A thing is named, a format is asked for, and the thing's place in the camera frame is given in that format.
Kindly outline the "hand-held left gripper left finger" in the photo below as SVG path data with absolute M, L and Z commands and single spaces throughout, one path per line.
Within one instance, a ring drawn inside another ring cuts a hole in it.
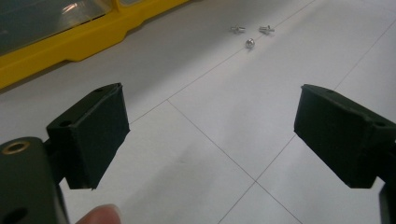
M 95 189 L 130 131 L 120 83 L 96 89 L 47 126 L 70 189 Z

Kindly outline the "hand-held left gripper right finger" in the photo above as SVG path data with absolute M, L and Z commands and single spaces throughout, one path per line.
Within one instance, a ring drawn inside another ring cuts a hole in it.
M 336 91 L 304 84 L 297 135 L 350 188 L 379 177 L 396 189 L 396 124 Z

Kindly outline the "yellow black organizer cabinet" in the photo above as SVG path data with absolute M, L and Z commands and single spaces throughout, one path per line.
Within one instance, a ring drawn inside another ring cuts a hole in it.
M 106 15 L 0 56 L 0 90 L 63 61 L 78 62 L 123 40 L 126 34 L 189 0 L 113 0 Z

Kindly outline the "set of clear drawers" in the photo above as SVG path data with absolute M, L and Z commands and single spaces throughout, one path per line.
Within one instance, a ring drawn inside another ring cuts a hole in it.
M 113 0 L 0 0 L 0 56 L 110 12 Z

